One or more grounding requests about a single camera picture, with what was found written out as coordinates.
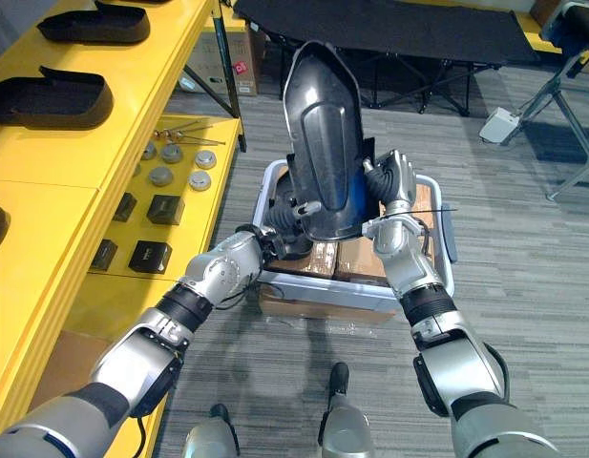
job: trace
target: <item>brown cardboard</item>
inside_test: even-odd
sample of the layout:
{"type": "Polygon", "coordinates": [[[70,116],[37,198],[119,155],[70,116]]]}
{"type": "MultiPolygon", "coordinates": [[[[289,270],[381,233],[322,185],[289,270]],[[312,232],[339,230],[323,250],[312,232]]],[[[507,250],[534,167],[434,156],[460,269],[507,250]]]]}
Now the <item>brown cardboard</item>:
{"type": "Polygon", "coordinates": [[[390,312],[375,312],[364,308],[351,308],[330,303],[286,301],[279,299],[271,288],[262,285],[258,297],[260,309],[265,315],[282,317],[315,318],[322,320],[347,320],[358,323],[383,323],[395,315],[390,312]]]}
{"type": "MultiPolygon", "coordinates": [[[[230,31],[226,35],[237,94],[258,94],[260,64],[264,53],[264,34],[260,31],[252,31],[247,27],[246,31],[230,31]]],[[[218,94],[227,93],[218,40],[212,31],[204,31],[200,34],[199,40],[188,58],[188,65],[215,92],[218,94]]],[[[195,86],[192,91],[202,93],[203,89],[200,86],[195,86]]]]}
{"type": "Polygon", "coordinates": [[[311,253],[300,260],[274,260],[266,270],[331,279],[336,267],[338,243],[315,242],[311,253]]]}
{"type": "MultiPolygon", "coordinates": [[[[431,188],[429,186],[417,185],[417,199],[412,210],[431,210],[431,188]]],[[[433,215],[434,213],[419,213],[414,216],[422,219],[428,224],[429,228],[433,228],[433,215]]],[[[430,239],[429,254],[431,259],[433,259],[432,249],[430,239]]],[[[342,281],[388,285],[383,263],[372,250],[372,240],[366,238],[339,243],[334,278],[342,281]]]]}
{"type": "Polygon", "coordinates": [[[542,27],[544,24],[546,24],[546,21],[549,20],[549,17],[557,5],[559,5],[559,2],[560,0],[536,0],[532,6],[532,9],[530,10],[530,14],[542,27]]]}
{"type": "Polygon", "coordinates": [[[110,344],[97,337],[61,331],[29,410],[87,384],[95,363],[110,344]]]}

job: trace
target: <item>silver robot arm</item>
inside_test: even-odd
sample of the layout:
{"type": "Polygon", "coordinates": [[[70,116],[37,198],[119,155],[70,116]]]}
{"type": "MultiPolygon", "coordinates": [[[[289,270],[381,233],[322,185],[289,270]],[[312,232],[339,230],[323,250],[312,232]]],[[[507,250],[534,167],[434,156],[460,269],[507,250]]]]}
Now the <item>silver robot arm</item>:
{"type": "Polygon", "coordinates": [[[484,344],[445,291],[421,253],[421,228],[411,216],[415,173],[405,155],[392,151],[377,167],[364,163],[369,190],[385,214],[365,224],[364,234],[384,264],[402,304],[419,356],[413,360],[426,404],[452,419],[458,458],[556,457],[528,417],[509,404],[506,364],[484,344]]]}
{"type": "Polygon", "coordinates": [[[114,343],[80,390],[48,401],[0,435],[0,458],[95,458],[127,417],[158,405],[178,377],[194,332],[281,253],[280,241],[242,226],[208,253],[114,343]]]}

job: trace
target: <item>black square component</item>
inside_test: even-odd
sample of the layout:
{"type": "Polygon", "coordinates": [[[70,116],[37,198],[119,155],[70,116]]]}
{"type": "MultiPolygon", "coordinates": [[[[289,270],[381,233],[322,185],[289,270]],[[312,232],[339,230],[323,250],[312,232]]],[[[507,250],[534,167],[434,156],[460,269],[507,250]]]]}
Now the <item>black square component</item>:
{"type": "Polygon", "coordinates": [[[136,204],[137,199],[131,193],[124,193],[112,220],[126,222],[133,213],[136,204]]]}
{"type": "Polygon", "coordinates": [[[109,239],[103,239],[96,250],[91,269],[106,271],[116,254],[118,246],[109,239]]]}
{"type": "Polygon", "coordinates": [[[155,194],[148,210],[148,219],[154,224],[179,224],[183,213],[183,200],[180,196],[155,194]]]}
{"type": "Polygon", "coordinates": [[[144,274],[164,274],[171,258],[171,247],[164,241],[138,240],[129,268],[144,274]]]}

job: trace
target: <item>metal cap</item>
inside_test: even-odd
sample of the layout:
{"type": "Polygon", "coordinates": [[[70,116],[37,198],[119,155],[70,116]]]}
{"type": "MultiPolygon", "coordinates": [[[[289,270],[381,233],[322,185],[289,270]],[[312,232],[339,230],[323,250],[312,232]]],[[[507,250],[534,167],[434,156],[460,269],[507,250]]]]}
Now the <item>metal cap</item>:
{"type": "Polygon", "coordinates": [[[195,157],[195,163],[201,169],[211,169],[216,165],[216,155],[210,150],[201,150],[195,157]]]}
{"type": "Polygon", "coordinates": [[[148,144],[143,150],[143,155],[141,155],[142,160],[150,160],[157,155],[157,147],[151,141],[148,141],[148,144]]]}
{"type": "Polygon", "coordinates": [[[183,152],[181,148],[175,143],[168,143],[160,150],[160,157],[167,164],[175,164],[183,159],[183,152]]]}
{"type": "Polygon", "coordinates": [[[190,177],[188,177],[188,184],[195,191],[204,191],[211,186],[211,177],[204,170],[198,170],[190,174],[190,177]]]}
{"type": "Polygon", "coordinates": [[[173,172],[168,167],[157,167],[150,171],[148,178],[155,186],[166,186],[173,181],[173,172]]]}

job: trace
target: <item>gray carpet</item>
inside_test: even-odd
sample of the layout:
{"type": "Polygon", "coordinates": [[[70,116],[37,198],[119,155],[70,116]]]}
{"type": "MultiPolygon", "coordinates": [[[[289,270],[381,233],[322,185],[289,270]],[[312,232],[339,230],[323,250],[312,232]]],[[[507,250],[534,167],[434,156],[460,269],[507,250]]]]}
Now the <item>gray carpet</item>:
{"type": "MultiPolygon", "coordinates": [[[[454,298],[506,358],[512,401],[564,456],[589,457],[589,185],[549,202],[544,193],[579,165],[538,161],[547,142],[525,134],[509,147],[477,136],[495,106],[515,108],[549,75],[481,73],[469,118],[435,98],[423,115],[405,102],[398,111],[363,110],[363,120],[378,153],[406,152],[458,209],[454,298]]],[[[277,86],[266,77],[261,89],[263,95],[241,99],[248,152],[234,162],[215,239],[250,221],[263,169],[289,151],[277,86]]],[[[589,94],[569,99],[589,126],[589,94]]],[[[205,95],[179,92],[169,110],[221,114],[205,95]]],[[[542,138],[565,124],[553,106],[537,121],[542,138]]],[[[554,143],[566,154],[578,147],[554,143]]],[[[415,355],[401,315],[379,326],[280,320],[263,316],[252,299],[214,312],[188,352],[155,456],[179,457],[190,428],[217,402],[231,411],[242,456],[320,456],[328,371],[343,360],[351,368],[349,397],[368,414],[378,457],[450,457],[449,422],[426,408],[411,367],[415,355]]]]}

